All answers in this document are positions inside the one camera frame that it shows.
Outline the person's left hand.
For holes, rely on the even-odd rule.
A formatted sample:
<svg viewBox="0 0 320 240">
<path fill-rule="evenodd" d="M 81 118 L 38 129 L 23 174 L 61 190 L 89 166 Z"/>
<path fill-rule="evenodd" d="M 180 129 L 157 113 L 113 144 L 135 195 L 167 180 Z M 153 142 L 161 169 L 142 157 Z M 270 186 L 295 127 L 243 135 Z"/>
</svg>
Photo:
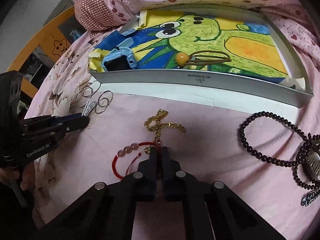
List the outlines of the person's left hand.
<svg viewBox="0 0 320 240">
<path fill-rule="evenodd" d="M 34 162 L 29 163 L 23 170 L 22 175 L 18 171 L 9 168 L 1 168 L 1 178 L 19 179 L 22 178 L 20 188 L 25 191 L 31 189 L 35 185 L 35 166 Z"/>
</svg>

